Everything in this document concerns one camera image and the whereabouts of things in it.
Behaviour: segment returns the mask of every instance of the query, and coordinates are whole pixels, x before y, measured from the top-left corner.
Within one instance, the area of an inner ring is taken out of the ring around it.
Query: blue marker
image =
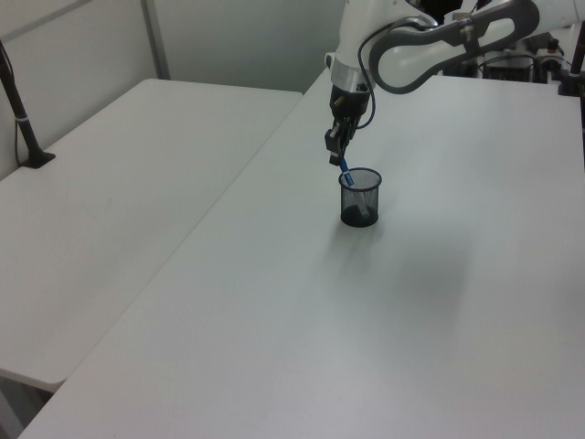
[[[354,179],[349,174],[349,168],[347,167],[347,162],[344,158],[342,158],[341,162],[339,162],[339,167],[341,168],[341,172],[346,179],[347,185],[352,187],[354,185]]]

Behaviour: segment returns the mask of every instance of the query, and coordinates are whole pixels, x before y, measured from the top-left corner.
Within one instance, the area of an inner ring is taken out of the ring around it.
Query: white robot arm
[[[585,0],[496,0],[438,27],[406,0],[347,0],[331,65],[330,163],[339,166],[355,131],[371,122],[358,126],[376,84],[408,93],[446,66],[583,19]]]

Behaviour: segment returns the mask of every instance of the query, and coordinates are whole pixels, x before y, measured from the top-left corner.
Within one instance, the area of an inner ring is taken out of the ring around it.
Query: table
[[[353,230],[329,90],[323,75],[22,439],[582,436],[579,101],[442,77],[379,92],[347,158],[384,177],[380,220]]]
[[[300,100],[147,80],[0,184],[0,376],[54,391]]]

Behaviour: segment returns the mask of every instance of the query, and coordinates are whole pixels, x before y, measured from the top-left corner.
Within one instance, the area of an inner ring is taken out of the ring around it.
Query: table surface
[[[23,439],[531,438],[585,431],[579,100],[378,93],[340,223],[323,75]]]
[[[299,93],[147,80],[0,184],[0,376],[55,390]]]

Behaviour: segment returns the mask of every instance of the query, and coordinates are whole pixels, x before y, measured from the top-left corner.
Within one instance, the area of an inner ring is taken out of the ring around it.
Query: wall
[[[345,0],[151,0],[173,80],[305,92]]]
[[[5,48],[43,148],[141,80],[156,77],[140,0],[92,0]],[[0,179],[16,169],[13,142],[14,115],[0,90]],[[26,158],[22,137],[19,143]]]

